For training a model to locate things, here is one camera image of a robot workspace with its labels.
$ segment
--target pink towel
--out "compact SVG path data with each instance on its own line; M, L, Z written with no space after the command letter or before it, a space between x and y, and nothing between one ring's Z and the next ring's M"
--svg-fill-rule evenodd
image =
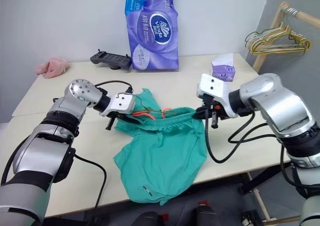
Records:
M35 72L38 75L42 74L44 78L52 78L66 72L68 66L69 64L65 59L50 58L46 63L38 65L35 68Z

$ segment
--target floor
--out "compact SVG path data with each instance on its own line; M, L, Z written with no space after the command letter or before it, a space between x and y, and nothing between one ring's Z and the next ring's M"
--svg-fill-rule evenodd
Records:
M191 196L173 199L164 206L152 204L140 206L109 215L109 226L130 226L143 212L155 211L158 214L168 214L167 226L185 226L188 224L191 212L199 202L206 200L217 213L221 226L241 226L240 214L246 210L257 209L261 218L263 214L253 194L239 195L240 184L210 189ZM287 184L281 174L259 187L261 197L271 217L286 218L298 216L304 202L295 189ZM70 214L63 218L82 220L83 213ZM281 226L298 226L299 222L283 223Z

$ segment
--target elastic waistband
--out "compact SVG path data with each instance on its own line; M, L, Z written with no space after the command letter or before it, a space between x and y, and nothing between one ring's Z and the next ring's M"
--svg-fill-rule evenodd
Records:
M180 107L180 108L168 110L167 112L176 114L176 116L171 114L166 114L166 116L172 116L172 117L168 117L164 119L156 119L156 120L144 120L144 121L141 121L140 125L137 124L137 126L140 128L144 128L145 126L147 126L155 129L158 129L160 127L172 126L174 124L181 123L191 119L196 111L189 107Z

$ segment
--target tissue box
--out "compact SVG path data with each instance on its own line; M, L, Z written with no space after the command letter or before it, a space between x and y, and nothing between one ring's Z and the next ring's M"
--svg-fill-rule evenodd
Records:
M178 14L173 0L126 0L125 17L136 70L178 69Z
M212 60L212 76L225 82L234 80L236 70L234 68L233 53L223 54Z

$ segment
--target white wall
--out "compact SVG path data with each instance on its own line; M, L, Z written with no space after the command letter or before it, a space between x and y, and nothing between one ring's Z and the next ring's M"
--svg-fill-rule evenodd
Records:
M246 56L244 38L257 28L265 2L175 0L179 54ZM1 0L0 121L11 118L36 78L34 66L48 58L88 61L97 48L129 53L124 8L125 0Z

